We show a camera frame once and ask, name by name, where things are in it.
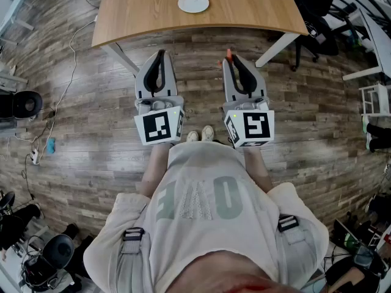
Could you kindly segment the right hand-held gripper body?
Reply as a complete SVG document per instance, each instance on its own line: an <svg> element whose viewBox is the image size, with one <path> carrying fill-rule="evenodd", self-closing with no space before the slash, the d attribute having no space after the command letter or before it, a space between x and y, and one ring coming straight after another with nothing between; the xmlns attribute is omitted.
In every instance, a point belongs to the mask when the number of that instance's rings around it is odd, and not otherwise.
<svg viewBox="0 0 391 293"><path fill-rule="evenodd" d="M224 103L224 123L233 147L260 147L274 140L275 116L268 103L261 97Z"/></svg>

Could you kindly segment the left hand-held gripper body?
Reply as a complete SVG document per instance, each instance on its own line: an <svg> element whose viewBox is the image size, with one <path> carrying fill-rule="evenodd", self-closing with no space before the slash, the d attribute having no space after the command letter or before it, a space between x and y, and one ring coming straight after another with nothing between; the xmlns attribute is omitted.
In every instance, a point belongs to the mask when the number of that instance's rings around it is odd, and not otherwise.
<svg viewBox="0 0 391 293"><path fill-rule="evenodd" d="M142 144L178 143L185 119L183 105L181 96L137 99L134 121Z"/></svg>

